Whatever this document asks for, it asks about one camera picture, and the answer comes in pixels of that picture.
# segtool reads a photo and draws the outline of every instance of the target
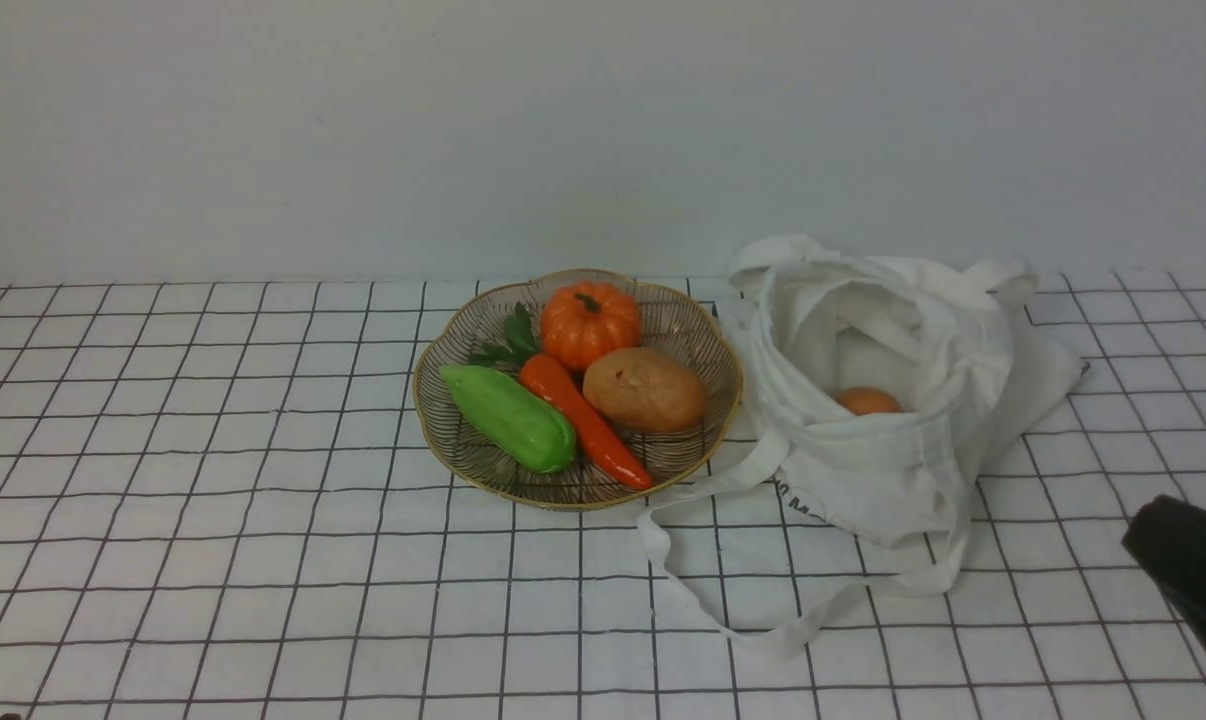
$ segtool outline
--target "cucumber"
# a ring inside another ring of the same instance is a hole
[[[499,370],[440,365],[452,400],[474,429],[533,473],[557,473],[576,458],[576,431],[558,410]]]

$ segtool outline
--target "orange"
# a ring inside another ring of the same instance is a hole
[[[888,396],[878,388],[850,387],[839,392],[835,397],[839,405],[851,410],[854,415],[871,415],[873,412],[904,412],[900,402],[895,397]]]

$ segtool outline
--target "carrot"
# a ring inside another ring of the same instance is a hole
[[[567,416],[576,428],[576,439],[585,455],[604,473],[631,488],[652,487],[652,478],[643,468],[638,457],[625,446],[611,425],[598,415],[572,382],[567,369],[554,357],[538,352],[531,356],[519,370],[519,381],[533,396],[540,397],[554,409]]]

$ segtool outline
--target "basket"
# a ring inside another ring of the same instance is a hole
[[[613,480],[584,453],[560,473],[540,475],[526,470],[462,418],[438,371],[439,365],[466,363],[481,343],[499,341],[502,323],[516,302],[527,306],[534,328],[539,328],[541,310],[554,292],[584,281],[609,282],[630,292],[643,314],[643,346],[689,365],[708,391],[709,402],[699,427],[675,434],[627,433],[617,428],[652,475],[652,487],[642,492]],[[691,297],[605,270],[564,270],[493,288],[468,302],[417,361],[412,396],[426,445],[457,478],[526,505],[599,510],[667,488],[703,466],[727,434],[727,425],[740,404],[740,382],[743,373],[734,351],[719,334],[716,321]]]

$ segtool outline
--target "plastic vegetable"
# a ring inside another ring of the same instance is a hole
[[[558,410],[502,371],[440,365],[461,415],[533,473],[557,473],[576,458],[576,433]]]
[[[572,427],[576,428],[576,439],[585,455],[601,470],[630,488],[652,487],[652,475],[648,474],[607,420],[585,402],[567,369],[552,356],[527,352],[525,340],[531,336],[531,317],[521,303],[515,306],[515,314],[507,320],[504,329],[510,347],[487,343],[480,355],[472,357],[472,363],[499,363],[516,368],[522,386],[567,416]],[[535,350],[535,340],[531,346]]]
[[[853,415],[873,415],[874,412],[904,412],[895,397],[877,387],[850,387],[835,397],[837,404],[845,406]]]
[[[681,433],[706,415],[699,375],[648,347],[609,352],[585,370],[585,400],[613,423],[645,433]]]
[[[560,288],[540,316],[545,355],[579,373],[613,350],[638,346],[642,336],[638,302],[611,283]]]

